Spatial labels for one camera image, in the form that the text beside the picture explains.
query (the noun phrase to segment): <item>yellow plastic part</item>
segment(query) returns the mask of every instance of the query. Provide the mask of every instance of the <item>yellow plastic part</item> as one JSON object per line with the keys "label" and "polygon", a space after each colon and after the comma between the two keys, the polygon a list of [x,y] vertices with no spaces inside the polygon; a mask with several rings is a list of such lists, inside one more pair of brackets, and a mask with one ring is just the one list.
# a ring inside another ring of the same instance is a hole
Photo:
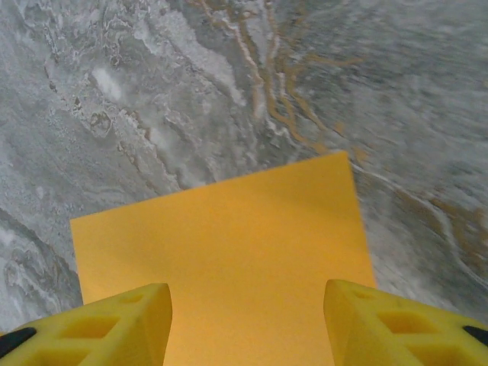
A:
{"label": "yellow plastic part", "polygon": [[324,314],[335,366],[488,365],[488,347],[463,326],[488,327],[465,316],[338,280]]}
{"label": "yellow plastic part", "polygon": [[332,365],[327,280],[374,286],[343,152],[75,219],[72,234],[86,303],[169,285],[165,366]]}
{"label": "yellow plastic part", "polygon": [[0,366],[161,366],[171,321],[168,285],[151,284],[23,325],[37,334]]}

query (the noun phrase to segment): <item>gray marble surface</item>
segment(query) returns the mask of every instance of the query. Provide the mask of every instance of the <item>gray marble surface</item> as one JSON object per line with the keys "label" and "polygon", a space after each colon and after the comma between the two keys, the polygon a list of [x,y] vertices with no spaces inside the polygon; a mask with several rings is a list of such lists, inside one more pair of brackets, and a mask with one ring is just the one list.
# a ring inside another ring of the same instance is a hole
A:
{"label": "gray marble surface", "polygon": [[337,149],[381,288],[488,323],[488,2],[1,0],[0,330],[69,219]]}

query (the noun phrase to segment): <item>yellow paper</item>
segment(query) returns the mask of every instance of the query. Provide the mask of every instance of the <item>yellow paper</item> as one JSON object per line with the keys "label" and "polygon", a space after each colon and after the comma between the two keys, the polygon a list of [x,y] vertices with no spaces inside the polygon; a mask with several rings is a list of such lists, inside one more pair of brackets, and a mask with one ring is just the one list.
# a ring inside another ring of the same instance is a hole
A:
{"label": "yellow paper", "polygon": [[169,284],[165,366],[332,365],[326,282],[374,286],[347,155],[72,221],[85,303]]}

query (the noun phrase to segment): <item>square hole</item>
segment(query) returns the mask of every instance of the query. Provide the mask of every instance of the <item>square hole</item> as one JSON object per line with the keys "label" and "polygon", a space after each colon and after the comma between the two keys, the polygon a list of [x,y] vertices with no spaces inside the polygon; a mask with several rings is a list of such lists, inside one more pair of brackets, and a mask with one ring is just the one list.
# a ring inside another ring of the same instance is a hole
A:
{"label": "square hole", "polygon": [[137,294],[132,296],[126,296],[120,300],[121,303],[138,303],[143,299],[143,295]]}
{"label": "square hole", "polygon": [[480,361],[453,345],[408,345],[407,348],[425,366],[482,366]]}
{"label": "square hole", "polygon": [[88,351],[83,350],[43,350],[36,354],[29,365],[32,366],[78,366]]}
{"label": "square hole", "polygon": [[62,333],[61,338],[104,338],[119,321],[116,316],[90,316],[76,320]]}
{"label": "square hole", "polygon": [[429,320],[414,312],[383,312],[378,314],[378,318],[392,333],[436,333],[438,331]]}

